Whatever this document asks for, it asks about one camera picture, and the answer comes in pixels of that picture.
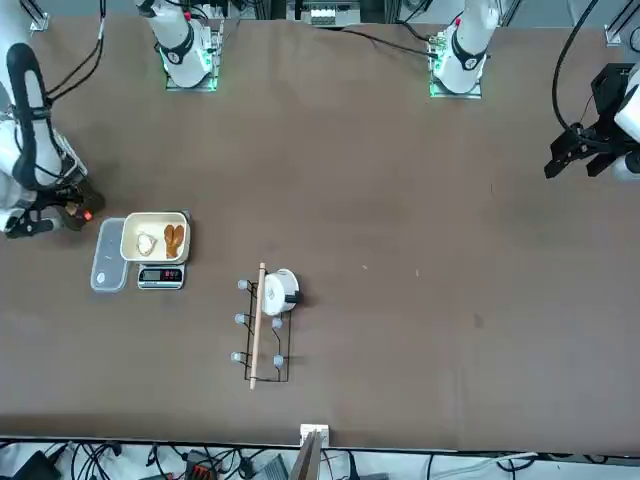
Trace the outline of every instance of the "digital scale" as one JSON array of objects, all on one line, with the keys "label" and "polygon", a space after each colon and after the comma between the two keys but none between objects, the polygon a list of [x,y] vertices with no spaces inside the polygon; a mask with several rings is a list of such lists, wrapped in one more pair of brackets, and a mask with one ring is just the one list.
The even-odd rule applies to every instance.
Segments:
[{"label": "digital scale", "polygon": [[181,265],[140,265],[138,288],[142,290],[179,290],[184,285]]}]

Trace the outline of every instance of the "electrical outlet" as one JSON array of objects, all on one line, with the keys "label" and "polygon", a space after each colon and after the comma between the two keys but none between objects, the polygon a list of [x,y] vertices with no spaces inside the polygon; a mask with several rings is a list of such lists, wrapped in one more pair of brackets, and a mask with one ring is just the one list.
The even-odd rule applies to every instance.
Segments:
[{"label": "electrical outlet", "polygon": [[313,432],[320,432],[322,448],[329,448],[329,425],[315,425],[312,423],[300,424],[300,445],[302,445],[307,439],[307,436]]}]

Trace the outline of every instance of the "plastic container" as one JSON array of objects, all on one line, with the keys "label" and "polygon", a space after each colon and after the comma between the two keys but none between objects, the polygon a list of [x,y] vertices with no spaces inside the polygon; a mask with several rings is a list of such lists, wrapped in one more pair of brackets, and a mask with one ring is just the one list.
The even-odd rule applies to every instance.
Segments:
[{"label": "plastic container", "polygon": [[300,285],[291,270],[281,268],[264,277],[262,311],[270,316],[287,312],[300,300]]},{"label": "plastic container", "polygon": [[120,255],[124,221],[124,218],[107,218],[100,226],[90,281],[96,292],[116,293],[127,283],[129,263]]},{"label": "plastic container", "polygon": [[[164,241],[164,229],[167,225],[184,228],[184,241],[178,247],[176,258],[167,258],[167,244]],[[138,251],[138,235],[146,233],[157,241],[149,256]],[[170,265],[184,263],[189,256],[189,241],[191,231],[187,217],[181,212],[136,212],[130,214],[124,221],[120,254],[129,262],[145,265]]]}]

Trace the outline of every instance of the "mounting plate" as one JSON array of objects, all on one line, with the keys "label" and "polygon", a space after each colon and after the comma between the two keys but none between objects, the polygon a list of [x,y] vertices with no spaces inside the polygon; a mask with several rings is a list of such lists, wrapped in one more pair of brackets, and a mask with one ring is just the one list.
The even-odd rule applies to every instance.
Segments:
[{"label": "mounting plate", "polygon": [[311,423],[300,424],[300,445],[304,443],[310,433],[320,432],[322,436],[322,448],[329,448],[329,425],[316,425]]},{"label": "mounting plate", "polygon": [[604,38],[607,41],[607,47],[619,47],[620,45],[622,45],[620,33],[612,35],[609,31],[609,25],[604,26]]}]

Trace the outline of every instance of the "floor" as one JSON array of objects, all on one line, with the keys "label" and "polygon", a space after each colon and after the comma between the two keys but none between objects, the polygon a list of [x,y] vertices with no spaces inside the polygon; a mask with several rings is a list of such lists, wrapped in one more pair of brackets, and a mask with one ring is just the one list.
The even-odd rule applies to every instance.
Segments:
[{"label": "floor", "polygon": [[[24,464],[24,462],[35,452],[36,450],[47,451],[51,447],[50,443],[42,444],[16,444],[11,445],[0,452],[0,475],[11,476]],[[72,452],[75,450],[75,445],[71,445],[67,448],[65,453],[60,457],[57,467],[62,473],[62,480],[71,479],[71,458]],[[101,462],[101,466],[106,473],[113,479],[118,480],[138,480],[147,478],[157,478],[160,480],[162,477],[156,477],[159,474],[156,465],[146,467],[147,457],[150,452],[151,445],[136,445],[123,447],[122,455],[118,458],[107,455],[104,461]],[[55,448],[49,450],[49,454],[53,452]],[[189,451],[190,448],[178,447],[179,451]],[[210,448],[209,452],[212,456],[219,452],[223,452],[223,448]],[[244,449],[243,454],[249,456],[255,453],[255,450]],[[254,468],[258,472],[255,477],[256,480],[267,480],[268,477],[264,473],[260,473],[260,470],[264,465],[271,461],[278,453],[283,457],[284,465],[287,472],[291,472],[293,467],[297,451],[295,450],[277,450],[270,449],[260,453],[255,457]],[[327,457],[331,463],[331,472],[326,466],[326,461],[321,464],[320,475],[318,480],[334,480],[341,479],[349,476],[349,457],[344,451],[331,451],[328,450]],[[184,470],[184,462],[176,455],[170,448],[161,447],[158,450],[158,457],[165,474],[174,473],[176,476],[180,475]],[[368,475],[386,473],[390,480],[413,480],[413,479],[426,479],[425,467],[429,461],[429,455],[421,455],[416,453],[378,453],[378,452],[354,452],[354,458],[360,478],[366,480]],[[79,451],[76,459],[76,477],[80,472],[81,466],[84,464],[87,456]],[[437,456],[432,463],[431,479],[444,478],[441,476],[445,471],[458,469],[461,467],[468,467],[477,464],[484,460],[484,457],[475,458],[463,458],[455,456]],[[594,461],[601,461],[600,458],[594,458]],[[229,465],[225,462],[224,468],[227,469]],[[631,480],[637,478],[637,467],[632,466],[614,466],[614,465],[594,465],[589,463],[572,463],[572,462],[554,462],[554,461],[538,461],[534,463],[530,468],[519,471],[516,474],[518,480],[533,480],[536,478],[545,478],[546,480],[600,480],[601,478],[607,478],[608,480]],[[508,480],[510,474],[503,472],[494,465],[488,465],[482,471],[474,473],[471,477],[470,474],[457,474],[456,480],[462,480],[464,478],[474,478],[482,480]],[[238,475],[233,477],[225,477],[225,480],[239,479]],[[382,480],[383,477],[370,477]]]}]

